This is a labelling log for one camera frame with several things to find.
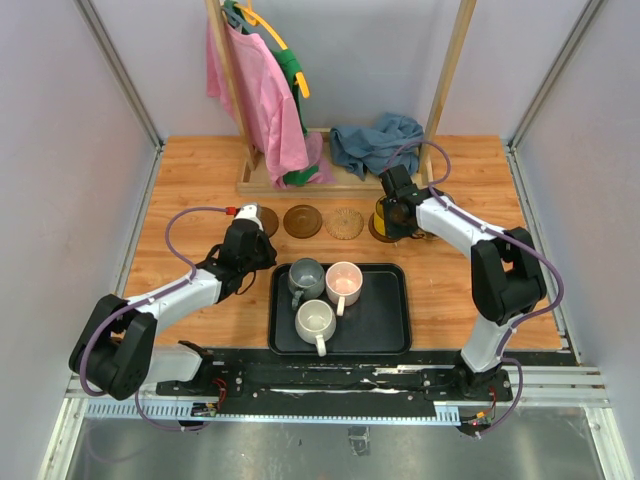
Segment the pink ceramic mug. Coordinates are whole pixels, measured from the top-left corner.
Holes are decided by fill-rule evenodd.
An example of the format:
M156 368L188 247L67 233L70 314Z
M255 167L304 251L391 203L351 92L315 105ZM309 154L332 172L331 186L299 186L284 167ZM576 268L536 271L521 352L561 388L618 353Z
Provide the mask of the pink ceramic mug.
M338 317L343 316L345 309L357 302L363 280L362 271L353 263L342 261L328 268L325 274L325 291L328 299L335 305Z

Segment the yellow glass mug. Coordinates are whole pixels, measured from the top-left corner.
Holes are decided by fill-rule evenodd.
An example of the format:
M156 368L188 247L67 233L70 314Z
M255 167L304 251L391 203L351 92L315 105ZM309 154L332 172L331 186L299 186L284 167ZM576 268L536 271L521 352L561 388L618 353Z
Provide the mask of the yellow glass mug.
M373 228L374 231L382 237L386 236L386 227L385 227L385 220L384 220L384 208L383 208L383 197L380 197L375 205L375 213L374 213L374 220L373 220Z

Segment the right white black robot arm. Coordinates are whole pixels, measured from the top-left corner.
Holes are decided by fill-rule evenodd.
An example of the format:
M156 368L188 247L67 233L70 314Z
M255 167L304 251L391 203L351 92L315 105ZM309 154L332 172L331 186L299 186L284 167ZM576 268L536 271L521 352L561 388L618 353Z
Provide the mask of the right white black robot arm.
M419 188L402 165L380 175L385 236L397 240L419 231L446 241L470 261L478 316L460 352L464 368L453 375L455 392L474 400L486 392L486 372L501 363L506 334L547 294L540 256L523 228L506 230L459 208L435 188Z

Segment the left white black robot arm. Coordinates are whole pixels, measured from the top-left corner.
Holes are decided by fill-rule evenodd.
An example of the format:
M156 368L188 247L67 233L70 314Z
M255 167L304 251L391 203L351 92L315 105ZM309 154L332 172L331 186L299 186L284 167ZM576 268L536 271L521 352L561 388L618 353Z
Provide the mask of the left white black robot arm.
M135 298L102 297L69 358L84 392L131 397L147 379L159 330L237 294L244 278L273 267L276 255L260 221L235 219L185 276Z

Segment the woven rattan coaster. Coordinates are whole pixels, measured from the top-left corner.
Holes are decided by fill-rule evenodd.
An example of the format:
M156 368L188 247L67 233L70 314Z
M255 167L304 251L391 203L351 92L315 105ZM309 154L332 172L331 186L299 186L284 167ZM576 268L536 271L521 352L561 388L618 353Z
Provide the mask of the woven rattan coaster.
M327 215L324 226L329 235L335 239L353 240L364 229L364 218L355 209L341 207Z

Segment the brown wooden coaster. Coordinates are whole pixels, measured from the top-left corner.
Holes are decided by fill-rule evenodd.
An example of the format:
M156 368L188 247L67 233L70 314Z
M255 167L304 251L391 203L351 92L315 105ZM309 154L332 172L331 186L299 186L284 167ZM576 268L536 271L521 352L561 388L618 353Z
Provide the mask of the brown wooden coaster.
M308 239L316 235L322 227L322 215L311 205L295 205L284 215L283 226L292 237Z
M396 243L397 239L386 236L384 219L377 213L372 213L368 221L369 232L374 239L382 243Z

